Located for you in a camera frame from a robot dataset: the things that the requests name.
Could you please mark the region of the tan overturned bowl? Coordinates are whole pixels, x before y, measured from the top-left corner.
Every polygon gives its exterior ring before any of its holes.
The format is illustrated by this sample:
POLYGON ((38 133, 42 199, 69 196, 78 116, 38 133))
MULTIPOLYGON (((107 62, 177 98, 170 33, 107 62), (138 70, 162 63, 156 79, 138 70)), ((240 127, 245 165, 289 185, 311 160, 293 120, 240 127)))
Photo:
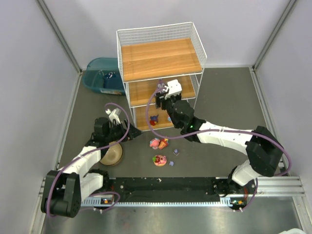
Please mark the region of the tan overturned bowl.
POLYGON ((123 149, 121 144, 116 144, 115 141, 110 142, 109 145, 108 151, 99 162, 105 166, 114 166, 121 161, 123 149))

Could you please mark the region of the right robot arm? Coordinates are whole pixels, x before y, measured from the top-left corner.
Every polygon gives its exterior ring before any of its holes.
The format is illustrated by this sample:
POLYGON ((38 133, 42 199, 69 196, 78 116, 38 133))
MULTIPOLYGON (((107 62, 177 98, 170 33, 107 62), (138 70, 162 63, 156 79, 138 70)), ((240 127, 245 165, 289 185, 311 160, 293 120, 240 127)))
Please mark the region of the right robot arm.
POLYGON ((155 98, 156 107, 167 112, 174 127, 180 129, 180 134, 188 141, 219 145, 247 156, 243 164, 232 169, 225 182, 214 186, 216 194, 233 194, 260 176, 274 176, 283 147, 266 127, 236 130, 217 126, 195 117, 194 109, 181 95, 167 97, 157 93, 155 98))

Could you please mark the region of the blue stitch toy figure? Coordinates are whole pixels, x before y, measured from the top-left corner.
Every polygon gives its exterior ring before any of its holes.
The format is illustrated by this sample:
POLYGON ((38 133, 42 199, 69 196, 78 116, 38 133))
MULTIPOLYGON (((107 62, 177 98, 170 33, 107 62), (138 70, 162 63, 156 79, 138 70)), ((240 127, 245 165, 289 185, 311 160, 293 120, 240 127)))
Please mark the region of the blue stitch toy figure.
POLYGON ((159 117, 159 115, 150 116, 150 121, 149 121, 149 123, 150 123, 152 126, 157 125, 157 124, 158 124, 158 117, 159 117))

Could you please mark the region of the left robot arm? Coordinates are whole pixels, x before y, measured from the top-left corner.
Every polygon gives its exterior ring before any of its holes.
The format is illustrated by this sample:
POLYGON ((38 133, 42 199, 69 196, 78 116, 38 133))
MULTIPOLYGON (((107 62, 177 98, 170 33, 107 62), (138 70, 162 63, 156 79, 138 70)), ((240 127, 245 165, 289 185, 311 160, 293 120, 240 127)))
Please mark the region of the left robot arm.
POLYGON ((92 167, 104 158, 110 146, 133 140, 141 134, 142 131, 128 120, 117 123, 106 117, 97 118, 94 131, 81 152, 67 166, 46 175, 41 211, 48 215, 75 217, 84 199, 100 189, 108 189, 108 173, 92 167))

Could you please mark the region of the purple bunny pink donut toy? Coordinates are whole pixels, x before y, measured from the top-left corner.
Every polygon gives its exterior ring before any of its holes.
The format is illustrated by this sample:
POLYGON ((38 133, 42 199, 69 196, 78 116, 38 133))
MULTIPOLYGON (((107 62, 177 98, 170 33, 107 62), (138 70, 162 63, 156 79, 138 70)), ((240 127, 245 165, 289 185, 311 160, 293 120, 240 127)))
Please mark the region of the purple bunny pink donut toy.
POLYGON ((157 89, 160 93, 165 93, 167 91, 167 83, 163 79, 159 79, 157 89))

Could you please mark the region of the teal plastic bin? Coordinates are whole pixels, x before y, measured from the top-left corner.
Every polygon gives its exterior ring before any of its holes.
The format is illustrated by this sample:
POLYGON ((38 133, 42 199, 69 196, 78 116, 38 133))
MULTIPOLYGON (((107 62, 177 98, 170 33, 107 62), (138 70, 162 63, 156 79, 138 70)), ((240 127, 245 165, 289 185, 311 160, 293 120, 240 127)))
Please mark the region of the teal plastic bin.
POLYGON ((89 62, 82 83, 94 93, 125 95, 117 58, 96 58, 89 62), (108 72, 115 72, 116 77, 105 80, 104 75, 108 72))

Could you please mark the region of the dark blue object in bin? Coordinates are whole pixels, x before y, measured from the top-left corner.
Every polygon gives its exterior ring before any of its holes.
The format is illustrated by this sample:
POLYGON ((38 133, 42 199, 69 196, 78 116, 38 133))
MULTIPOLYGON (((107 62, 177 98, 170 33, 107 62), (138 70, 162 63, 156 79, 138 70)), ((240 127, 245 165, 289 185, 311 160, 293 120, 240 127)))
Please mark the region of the dark blue object in bin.
POLYGON ((115 72, 108 72, 104 75, 104 79, 105 80, 108 80, 108 79, 111 79, 111 78, 114 78, 116 77, 116 73, 115 72))

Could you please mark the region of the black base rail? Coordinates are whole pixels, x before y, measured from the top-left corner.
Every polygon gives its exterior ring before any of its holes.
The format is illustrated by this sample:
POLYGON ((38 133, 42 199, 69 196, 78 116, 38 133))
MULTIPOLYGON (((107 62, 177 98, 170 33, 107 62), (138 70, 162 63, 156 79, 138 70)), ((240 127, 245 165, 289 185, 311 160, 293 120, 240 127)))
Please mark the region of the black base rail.
POLYGON ((213 202, 230 193, 226 179, 215 177, 117 177, 110 188, 120 202, 213 202))

